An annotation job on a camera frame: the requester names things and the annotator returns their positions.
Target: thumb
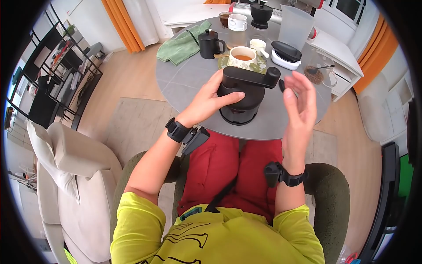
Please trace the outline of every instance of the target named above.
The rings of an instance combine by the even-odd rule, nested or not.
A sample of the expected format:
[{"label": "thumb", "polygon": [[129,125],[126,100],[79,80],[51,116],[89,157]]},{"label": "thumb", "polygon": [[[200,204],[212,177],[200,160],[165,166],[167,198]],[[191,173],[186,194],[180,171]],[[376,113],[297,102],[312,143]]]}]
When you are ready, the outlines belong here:
[{"label": "thumb", "polygon": [[284,106],[292,122],[299,120],[298,98],[292,89],[286,88],[283,92]]},{"label": "thumb", "polygon": [[222,108],[223,106],[237,103],[245,97],[245,93],[243,92],[234,92],[229,93],[228,95],[214,98],[217,104],[218,109]]}]

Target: red shorts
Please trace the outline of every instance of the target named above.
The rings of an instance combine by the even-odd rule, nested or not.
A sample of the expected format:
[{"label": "red shorts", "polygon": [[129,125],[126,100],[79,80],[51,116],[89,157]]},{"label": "red shorts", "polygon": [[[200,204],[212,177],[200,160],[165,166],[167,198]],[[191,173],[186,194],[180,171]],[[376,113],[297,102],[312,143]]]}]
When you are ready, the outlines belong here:
[{"label": "red shorts", "polygon": [[177,211],[179,216],[198,204],[209,204],[238,176],[235,187],[218,204],[274,218],[276,188],[269,188],[263,170],[270,161],[281,163],[281,140],[249,140],[239,155],[239,139],[208,130],[210,138],[195,149],[189,160],[186,184]]}]

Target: coffee beans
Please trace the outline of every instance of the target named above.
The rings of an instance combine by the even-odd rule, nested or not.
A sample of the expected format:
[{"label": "coffee beans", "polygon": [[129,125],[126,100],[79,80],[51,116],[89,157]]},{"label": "coffee beans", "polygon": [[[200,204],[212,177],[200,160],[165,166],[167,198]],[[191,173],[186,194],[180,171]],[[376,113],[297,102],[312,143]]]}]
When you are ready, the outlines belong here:
[{"label": "coffee beans", "polygon": [[317,68],[314,66],[306,66],[304,70],[304,74],[312,83],[321,84],[322,81],[324,80],[324,75],[322,74],[322,72],[318,69],[316,71],[316,74],[311,74],[308,72],[308,69],[317,69]]}]

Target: black wrist strap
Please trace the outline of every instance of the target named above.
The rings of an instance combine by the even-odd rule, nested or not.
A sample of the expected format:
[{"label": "black wrist strap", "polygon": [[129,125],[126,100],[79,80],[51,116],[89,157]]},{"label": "black wrist strap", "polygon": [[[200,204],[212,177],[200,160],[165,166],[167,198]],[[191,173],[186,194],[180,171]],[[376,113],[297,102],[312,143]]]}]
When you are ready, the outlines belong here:
[{"label": "black wrist strap", "polygon": [[298,186],[308,178],[306,170],[299,175],[290,175],[278,161],[268,163],[264,168],[264,175],[270,188],[274,188],[279,182],[285,182],[289,187]]},{"label": "black wrist strap", "polygon": [[210,137],[205,128],[186,128],[181,123],[175,122],[174,117],[167,122],[165,127],[168,130],[167,136],[178,143],[182,142],[183,145],[186,145],[182,150],[183,155],[190,154]]},{"label": "black wrist strap", "polygon": [[172,140],[176,142],[182,142],[182,140],[186,137],[186,135],[191,130],[190,128],[186,128],[181,123],[174,121],[174,117],[170,119],[165,127],[167,128],[167,136],[169,136]]}]

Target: window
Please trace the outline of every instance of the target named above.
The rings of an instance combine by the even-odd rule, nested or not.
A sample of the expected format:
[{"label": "window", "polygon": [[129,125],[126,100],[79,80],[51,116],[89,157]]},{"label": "window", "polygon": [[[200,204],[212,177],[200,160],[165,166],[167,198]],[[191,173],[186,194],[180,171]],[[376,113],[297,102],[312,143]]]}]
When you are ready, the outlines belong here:
[{"label": "window", "polygon": [[334,9],[340,11],[353,21],[355,25],[359,25],[359,21],[366,6],[366,0],[324,0],[328,6],[325,9]]}]

